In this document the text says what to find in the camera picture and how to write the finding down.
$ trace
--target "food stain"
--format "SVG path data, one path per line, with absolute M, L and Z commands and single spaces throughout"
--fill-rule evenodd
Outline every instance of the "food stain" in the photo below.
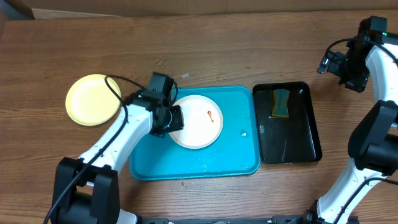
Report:
M 211 111 L 207 111 L 207 114 L 209 115 L 209 117 L 210 117 L 210 119 L 211 119 L 211 122 L 214 123 L 214 120 L 213 120 L 213 118 L 211 117 Z

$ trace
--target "black tray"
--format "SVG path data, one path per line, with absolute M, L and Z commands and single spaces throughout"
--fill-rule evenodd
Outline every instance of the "black tray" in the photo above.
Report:
M 272 92 L 289 90 L 289 118 L 271 117 Z M 261 159 L 268 164 L 322 158 L 310 87 L 304 82 L 259 84 L 253 88 Z

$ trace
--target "wooden table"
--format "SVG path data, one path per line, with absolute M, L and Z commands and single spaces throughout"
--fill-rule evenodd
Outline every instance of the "wooden table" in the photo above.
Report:
M 323 159 L 261 164 L 250 176 L 154 182 L 137 181 L 126 164 L 123 209 L 173 219 L 302 214 L 341 174 L 349 136 L 373 106 L 371 83 L 355 93 L 316 69 L 329 44 L 356 35 L 370 15 L 388 17 L 389 32 L 398 33 L 398 11 L 7 22 L 0 43 L 0 222 L 42 222 L 58 162 L 89 149 L 111 124 L 83 127 L 68 117 L 65 97 L 76 80 L 105 73 L 147 84 L 153 71 L 182 88 L 307 82 Z M 119 84 L 124 95 L 134 89 Z M 397 200 L 397 187 L 381 183 L 354 214 L 361 223 L 397 223 Z

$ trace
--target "blue tray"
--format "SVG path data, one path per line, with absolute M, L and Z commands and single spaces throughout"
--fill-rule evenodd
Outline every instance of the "blue tray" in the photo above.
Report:
M 223 113 L 218 139 L 203 149 L 187 149 L 170 135 L 146 135 L 130 155 L 130 171 L 139 180 L 248 175 L 260 166 L 259 140 L 253 97 L 243 86 L 178 89 L 177 98 L 202 95 Z

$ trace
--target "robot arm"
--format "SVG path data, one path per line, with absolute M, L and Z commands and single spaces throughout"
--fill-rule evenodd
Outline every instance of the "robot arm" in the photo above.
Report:
M 362 21 L 357 38 L 379 42 L 397 58 L 398 45 L 394 45 L 398 44 L 397 39 L 383 39 L 388 36 L 386 23 L 387 20 L 380 17 Z M 348 153 L 351 159 L 346 169 L 329 192 L 317 202 L 317 218 L 322 223 L 347 223 L 355 206 L 379 181 L 374 180 L 365 185 L 337 220 L 341 209 L 359 186 L 373 177 L 386 178 L 398 168 L 398 138 L 388 134 L 389 128 L 396 126 L 394 123 L 398 115 L 398 67 L 377 46 L 368 46 L 363 42 L 350 42 L 347 46 L 349 50 L 346 55 L 328 52 L 336 61 L 331 62 L 324 57 L 318 72 L 323 73 L 327 68 L 328 72 L 341 78 L 339 84 L 344 83 L 347 88 L 358 92 L 364 90 L 370 74 L 376 104 L 350 137 Z
M 148 90 L 130 95 L 127 105 L 128 122 L 104 153 L 87 168 L 76 185 L 93 186 L 92 195 L 71 189 L 67 185 L 107 142 L 125 119 L 120 113 L 115 122 L 79 159 L 63 158 L 57 166 L 53 204 L 66 190 L 64 200 L 55 206 L 51 222 L 56 223 L 135 223 L 137 217 L 120 209 L 118 174 L 136 144 L 146 134 L 164 137 L 166 133 L 183 128 L 182 110 L 172 106 L 171 91 L 174 80 L 167 75 L 153 73 Z
M 383 46 L 398 58 L 398 45 Z M 391 57 L 374 46 L 366 57 L 366 67 L 372 77 L 374 102 L 391 100 L 398 104 L 398 67 Z
M 137 143 L 142 137 L 151 131 L 151 111 L 147 111 L 144 107 L 134 104 L 127 105 L 127 110 L 129 114 L 128 123 L 108 149 L 104 151 L 103 155 L 94 161 L 93 166 L 103 167 L 105 165 L 109 165 L 112 170 L 116 170 L 120 173 L 124 163 Z M 124 116 L 125 114 L 123 112 L 120 113 L 116 121 L 99 139 L 99 141 L 79 157 L 83 159 L 83 163 L 87 163 L 97 154 L 98 149 L 101 149 L 109 141 L 123 122 Z

